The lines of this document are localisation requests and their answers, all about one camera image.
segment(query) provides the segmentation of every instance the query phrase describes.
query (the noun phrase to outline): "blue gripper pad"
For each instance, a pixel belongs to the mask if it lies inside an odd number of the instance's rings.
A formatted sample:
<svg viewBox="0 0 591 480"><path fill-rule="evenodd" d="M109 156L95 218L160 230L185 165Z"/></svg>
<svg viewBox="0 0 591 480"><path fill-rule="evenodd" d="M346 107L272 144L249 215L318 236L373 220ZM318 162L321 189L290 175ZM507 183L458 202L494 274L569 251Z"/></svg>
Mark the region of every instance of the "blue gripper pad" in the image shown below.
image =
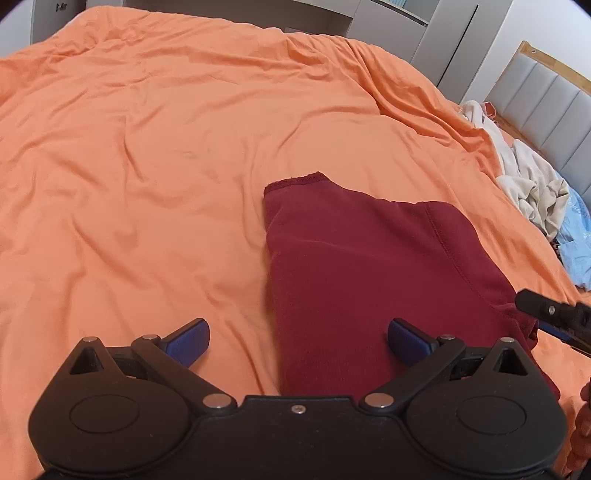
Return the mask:
<svg viewBox="0 0 591 480"><path fill-rule="evenodd" d="M394 319L388 326L388 345L404 365L411 367L431 355L439 344L405 320Z"/></svg>
<svg viewBox="0 0 591 480"><path fill-rule="evenodd" d="M209 346L209 325L196 319L162 339L163 350L184 367L190 367Z"/></svg>

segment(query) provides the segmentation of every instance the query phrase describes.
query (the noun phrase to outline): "light blue cloth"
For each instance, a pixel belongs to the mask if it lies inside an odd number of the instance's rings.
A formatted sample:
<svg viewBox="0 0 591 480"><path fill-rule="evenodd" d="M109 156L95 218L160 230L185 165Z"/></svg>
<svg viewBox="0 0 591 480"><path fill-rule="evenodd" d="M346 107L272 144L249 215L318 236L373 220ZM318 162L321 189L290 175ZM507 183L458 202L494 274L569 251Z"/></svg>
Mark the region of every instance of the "light blue cloth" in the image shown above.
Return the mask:
<svg viewBox="0 0 591 480"><path fill-rule="evenodd" d="M569 186L564 221L558 234L558 251L575 285L591 290L591 216L580 195Z"/></svg>

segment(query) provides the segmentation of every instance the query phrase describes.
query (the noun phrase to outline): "red cloth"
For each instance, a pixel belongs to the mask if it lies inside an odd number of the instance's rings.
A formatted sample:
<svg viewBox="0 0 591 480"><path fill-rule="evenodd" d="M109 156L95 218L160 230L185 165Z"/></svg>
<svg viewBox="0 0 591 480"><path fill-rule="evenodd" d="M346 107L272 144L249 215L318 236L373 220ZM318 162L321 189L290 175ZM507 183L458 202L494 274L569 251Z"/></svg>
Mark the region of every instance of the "red cloth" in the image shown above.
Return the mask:
<svg viewBox="0 0 591 480"><path fill-rule="evenodd" d="M270 184L264 203L282 394L386 383L404 368L386 341L395 317L470 346L535 345L537 321L454 206L379 200L322 173Z"/></svg>

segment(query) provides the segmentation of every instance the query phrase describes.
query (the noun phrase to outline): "fabric hem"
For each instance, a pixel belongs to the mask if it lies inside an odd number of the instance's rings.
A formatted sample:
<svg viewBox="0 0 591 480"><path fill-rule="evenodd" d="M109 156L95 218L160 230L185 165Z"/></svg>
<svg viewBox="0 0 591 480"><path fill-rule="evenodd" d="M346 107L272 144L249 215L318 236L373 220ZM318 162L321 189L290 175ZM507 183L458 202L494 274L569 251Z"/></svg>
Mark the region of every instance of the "fabric hem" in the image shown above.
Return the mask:
<svg viewBox="0 0 591 480"><path fill-rule="evenodd" d="M305 175L303 177L293 177L291 179L284 179L279 181L274 181L265 187L265 191L263 192L263 196L267 193L272 192L273 190L282 189L283 187L290 187L292 185L308 185L310 183L316 183L318 181L330 181L330 179L324 175L323 173L317 171L315 173L311 173L309 175Z"/></svg>

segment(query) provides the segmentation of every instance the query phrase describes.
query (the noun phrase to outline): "wooden trim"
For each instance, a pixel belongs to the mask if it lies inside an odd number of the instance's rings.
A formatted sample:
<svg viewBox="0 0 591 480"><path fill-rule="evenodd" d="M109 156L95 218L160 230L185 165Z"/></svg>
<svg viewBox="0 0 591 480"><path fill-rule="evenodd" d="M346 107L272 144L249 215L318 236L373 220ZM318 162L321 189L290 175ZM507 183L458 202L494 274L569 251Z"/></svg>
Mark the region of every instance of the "wooden trim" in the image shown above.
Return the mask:
<svg viewBox="0 0 591 480"><path fill-rule="evenodd" d="M579 72L576 72L568 65L565 65L561 61L552 58L547 53L532 47L526 41L521 42L521 45L515 54L517 55L518 53L522 53L523 55L540 62L542 65L547 66L553 72L556 72L588 95L591 95L591 80L583 77Z"/></svg>

